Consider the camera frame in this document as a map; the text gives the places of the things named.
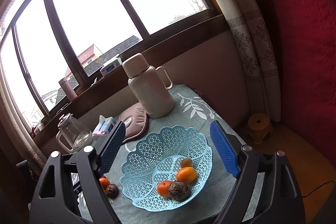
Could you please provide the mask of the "orange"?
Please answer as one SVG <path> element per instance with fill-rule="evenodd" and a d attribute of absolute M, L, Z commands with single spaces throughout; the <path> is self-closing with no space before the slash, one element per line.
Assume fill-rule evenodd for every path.
<path fill-rule="evenodd" d="M 181 168 L 177 172 L 176 180 L 191 183 L 197 179 L 197 176 L 198 176 L 197 171 L 193 167 L 187 166 L 187 167 Z"/>
<path fill-rule="evenodd" d="M 161 197 L 169 198 L 169 187 L 173 182 L 170 180 L 161 181 L 157 185 L 157 192 Z"/>
<path fill-rule="evenodd" d="M 105 176 L 100 177 L 99 181 L 103 189 L 106 189 L 110 185 L 109 180 Z"/>

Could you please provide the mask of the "tan longan fruit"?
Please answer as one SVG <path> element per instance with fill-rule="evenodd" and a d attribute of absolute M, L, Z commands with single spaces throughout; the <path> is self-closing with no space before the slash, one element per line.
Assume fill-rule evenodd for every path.
<path fill-rule="evenodd" d="M 192 163 L 192 160 L 189 157 L 187 157 L 181 160 L 179 164 L 181 168 L 186 168 L 186 167 L 192 166 L 193 163 Z"/>

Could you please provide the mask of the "pink heating pad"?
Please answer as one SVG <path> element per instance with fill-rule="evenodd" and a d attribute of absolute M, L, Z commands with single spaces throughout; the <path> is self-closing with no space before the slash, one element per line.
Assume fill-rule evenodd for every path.
<path fill-rule="evenodd" d="M 126 128 L 123 144 L 141 136 L 148 125 L 147 113 L 139 102 L 124 110 L 118 120 L 122 121 Z"/>

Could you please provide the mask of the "yellow plastic stool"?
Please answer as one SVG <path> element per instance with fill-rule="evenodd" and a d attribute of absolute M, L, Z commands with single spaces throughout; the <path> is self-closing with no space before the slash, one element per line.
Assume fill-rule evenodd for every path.
<path fill-rule="evenodd" d="M 248 120 L 248 133 L 255 144 L 260 144 L 273 131 L 270 118 L 265 113 L 255 113 Z"/>

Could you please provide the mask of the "pink tumbler on sill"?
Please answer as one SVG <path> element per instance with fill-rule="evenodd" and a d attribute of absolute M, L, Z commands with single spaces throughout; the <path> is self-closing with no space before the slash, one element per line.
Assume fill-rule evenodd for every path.
<path fill-rule="evenodd" d="M 77 98 L 76 92 L 65 77 L 59 81 L 59 85 L 71 102 Z"/>

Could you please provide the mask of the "light blue plastic fruit basket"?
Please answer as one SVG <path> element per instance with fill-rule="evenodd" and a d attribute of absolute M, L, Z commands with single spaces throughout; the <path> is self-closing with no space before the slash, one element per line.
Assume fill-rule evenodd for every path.
<path fill-rule="evenodd" d="M 181 169 L 180 162 L 190 158 L 197 178 L 190 183 L 191 195 L 184 201 L 165 198 L 157 192 L 164 180 L 174 181 Z M 125 197 L 135 207 L 151 212 L 174 210 L 181 207 L 203 189 L 213 167 L 213 151 L 204 134 L 193 127 L 181 125 L 164 127 L 160 132 L 149 133 L 127 154 L 123 163 L 120 184 Z"/>

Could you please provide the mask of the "dark brown passion fruit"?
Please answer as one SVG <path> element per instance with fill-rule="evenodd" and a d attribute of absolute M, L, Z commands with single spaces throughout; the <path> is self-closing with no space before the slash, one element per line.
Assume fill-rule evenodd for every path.
<path fill-rule="evenodd" d="M 173 181 L 168 189 L 169 197 L 182 202 L 191 196 L 191 186 L 185 181 Z"/>

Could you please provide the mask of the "small dark brown fruit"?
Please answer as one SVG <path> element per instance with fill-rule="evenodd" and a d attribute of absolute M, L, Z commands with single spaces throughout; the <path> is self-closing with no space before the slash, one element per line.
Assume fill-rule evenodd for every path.
<path fill-rule="evenodd" d="M 108 198 L 116 198 L 119 194 L 119 189 L 116 184 L 110 184 L 105 189 L 105 194 Z"/>

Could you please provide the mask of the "orange on table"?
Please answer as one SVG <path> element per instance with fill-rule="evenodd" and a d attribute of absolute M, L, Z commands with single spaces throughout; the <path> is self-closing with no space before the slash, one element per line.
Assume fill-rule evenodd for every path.
<path fill-rule="evenodd" d="M 103 189 L 106 189 L 110 185 L 109 180 L 105 176 L 100 177 L 99 181 Z"/>

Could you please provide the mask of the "white blue box on sill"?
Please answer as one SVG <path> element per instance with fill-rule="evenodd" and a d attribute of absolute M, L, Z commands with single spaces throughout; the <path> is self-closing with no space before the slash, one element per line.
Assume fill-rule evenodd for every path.
<path fill-rule="evenodd" d="M 107 61 L 102 68 L 100 69 L 100 73 L 103 77 L 110 74 L 112 71 L 115 71 L 117 68 L 119 68 L 122 65 L 122 61 L 119 57 L 114 57 Z"/>

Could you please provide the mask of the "patterned beige curtain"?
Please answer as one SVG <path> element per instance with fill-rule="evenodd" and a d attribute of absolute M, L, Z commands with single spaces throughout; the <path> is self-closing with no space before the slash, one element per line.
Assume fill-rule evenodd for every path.
<path fill-rule="evenodd" d="M 281 119 L 281 92 L 272 42 L 256 0 L 215 0 L 232 33 L 243 66 L 252 113 Z"/>

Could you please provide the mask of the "tissue pack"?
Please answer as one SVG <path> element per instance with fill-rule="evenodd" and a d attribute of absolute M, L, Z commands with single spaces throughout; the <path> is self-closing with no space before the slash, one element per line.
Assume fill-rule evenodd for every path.
<path fill-rule="evenodd" d="M 98 138 L 100 136 L 106 135 L 112 131 L 116 125 L 117 120 L 113 117 L 105 118 L 103 115 L 99 116 L 98 124 L 92 132 L 93 138 Z"/>

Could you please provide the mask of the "cream thermos flask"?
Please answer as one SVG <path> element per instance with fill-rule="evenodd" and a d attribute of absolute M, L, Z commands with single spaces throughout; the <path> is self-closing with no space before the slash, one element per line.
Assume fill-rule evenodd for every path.
<path fill-rule="evenodd" d="M 122 67 L 128 76 L 130 89 L 150 118 L 164 117 L 173 110 L 175 100 L 169 93 L 173 83 L 166 86 L 158 73 L 162 69 L 170 79 L 166 68 L 149 65 L 140 53 L 125 60 Z"/>

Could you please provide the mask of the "dark window frame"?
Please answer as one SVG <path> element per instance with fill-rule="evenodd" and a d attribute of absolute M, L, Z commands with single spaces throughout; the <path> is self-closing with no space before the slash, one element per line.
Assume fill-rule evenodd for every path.
<path fill-rule="evenodd" d="M 124 59 L 218 15 L 214 0 L 1 0 L 1 64 L 28 132 Z"/>

